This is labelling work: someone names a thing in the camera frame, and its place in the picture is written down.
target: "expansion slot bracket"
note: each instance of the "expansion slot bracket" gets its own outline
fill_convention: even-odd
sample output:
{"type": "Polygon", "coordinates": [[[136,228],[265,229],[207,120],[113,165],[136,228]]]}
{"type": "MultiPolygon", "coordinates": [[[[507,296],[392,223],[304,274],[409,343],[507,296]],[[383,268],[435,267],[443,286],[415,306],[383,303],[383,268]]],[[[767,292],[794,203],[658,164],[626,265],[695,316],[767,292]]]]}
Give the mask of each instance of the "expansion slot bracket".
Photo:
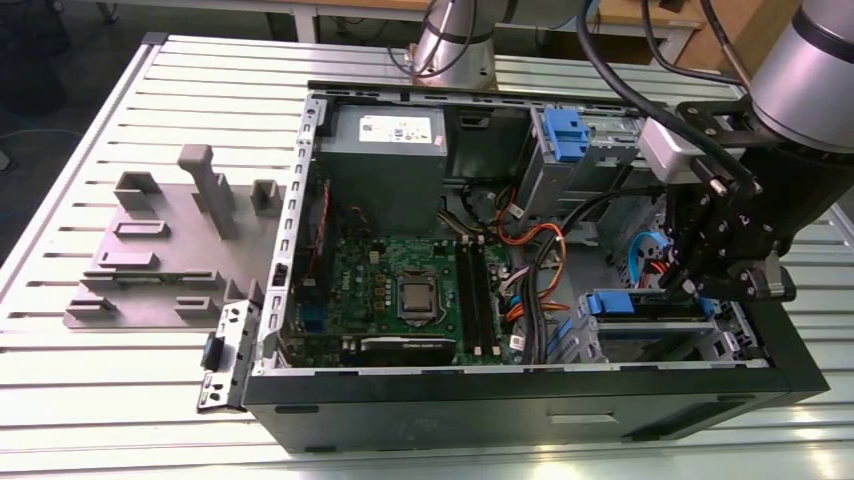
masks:
{"type": "Polygon", "coordinates": [[[223,308],[216,331],[204,345],[201,367],[204,382],[196,411],[245,412],[243,392],[252,367],[252,348],[260,308],[249,300],[231,303],[223,308]]]}

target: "ram slot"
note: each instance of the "ram slot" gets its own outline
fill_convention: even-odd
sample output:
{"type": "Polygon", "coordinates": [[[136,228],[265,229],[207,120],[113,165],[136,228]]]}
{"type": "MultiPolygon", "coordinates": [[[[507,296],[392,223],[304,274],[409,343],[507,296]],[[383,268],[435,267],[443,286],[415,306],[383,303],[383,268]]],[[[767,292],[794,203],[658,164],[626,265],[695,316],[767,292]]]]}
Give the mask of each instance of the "ram slot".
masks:
{"type": "Polygon", "coordinates": [[[483,256],[483,245],[471,248],[471,277],[478,310],[478,344],[484,355],[492,355],[498,346],[495,341],[495,319],[492,315],[492,299],[490,295],[490,275],[483,256]]]}
{"type": "Polygon", "coordinates": [[[470,245],[456,243],[456,288],[459,290],[459,311],[463,317],[463,350],[472,353],[479,346],[478,307],[472,291],[470,245]]]}

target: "motherboard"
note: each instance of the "motherboard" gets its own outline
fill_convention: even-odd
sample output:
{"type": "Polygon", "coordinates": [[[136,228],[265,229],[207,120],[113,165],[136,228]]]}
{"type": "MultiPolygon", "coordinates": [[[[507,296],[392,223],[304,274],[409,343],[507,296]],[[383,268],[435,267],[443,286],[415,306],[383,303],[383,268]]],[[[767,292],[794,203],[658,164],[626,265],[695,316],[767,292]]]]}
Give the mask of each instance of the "motherboard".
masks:
{"type": "Polygon", "coordinates": [[[436,363],[511,361],[496,295],[507,273],[504,247],[482,239],[340,239],[328,299],[299,306],[304,332],[288,339],[291,362],[361,364],[368,352],[368,363],[391,366],[411,351],[419,361],[435,354],[436,363]]]}

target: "wooden table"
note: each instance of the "wooden table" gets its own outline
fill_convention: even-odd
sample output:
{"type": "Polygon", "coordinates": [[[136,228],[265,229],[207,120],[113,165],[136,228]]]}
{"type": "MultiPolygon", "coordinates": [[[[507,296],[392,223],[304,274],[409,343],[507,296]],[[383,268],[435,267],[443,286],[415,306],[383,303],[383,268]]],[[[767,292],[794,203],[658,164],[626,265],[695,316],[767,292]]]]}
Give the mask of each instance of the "wooden table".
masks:
{"type": "MultiPolygon", "coordinates": [[[[420,21],[429,0],[119,0],[119,3],[291,14],[296,21],[300,43],[317,43],[319,16],[420,21]]],[[[599,0],[599,3],[602,22],[598,33],[642,37],[640,0],[599,0]]],[[[654,6],[651,14],[655,38],[662,40],[662,54],[667,60],[675,61],[691,34],[703,28],[706,21],[690,4],[684,5],[679,13],[654,6]]],[[[502,26],[532,28],[522,25],[502,26]]],[[[556,30],[574,32],[575,22],[568,22],[556,30]]]]}

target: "aluminum slotted table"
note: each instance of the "aluminum slotted table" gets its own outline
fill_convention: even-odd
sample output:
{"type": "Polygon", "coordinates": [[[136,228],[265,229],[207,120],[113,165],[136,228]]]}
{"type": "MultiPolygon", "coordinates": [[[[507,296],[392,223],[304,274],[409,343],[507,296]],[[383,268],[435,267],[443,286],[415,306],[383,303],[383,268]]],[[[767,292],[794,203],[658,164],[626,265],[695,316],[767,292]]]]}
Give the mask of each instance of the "aluminum slotted table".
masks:
{"type": "MultiPolygon", "coordinates": [[[[832,388],[799,406],[750,413],[678,442],[328,456],[288,455],[249,415],[196,415],[205,331],[63,326],[113,214],[113,183],[125,170],[189,183],[177,152],[205,143],[232,185],[288,185],[307,81],[407,79],[380,49],[147,38],[0,270],[0,472],[604,480],[716,479],[732,469],[754,478],[854,477],[854,236],[835,209],[783,259],[800,287],[786,308],[832,388]]],[[[506,91],[612,97],[583,62],[499,57],[496,70],[506,91]]],[[[619,71],[654,100],[735,96],[648,67],[619,71]]]]}

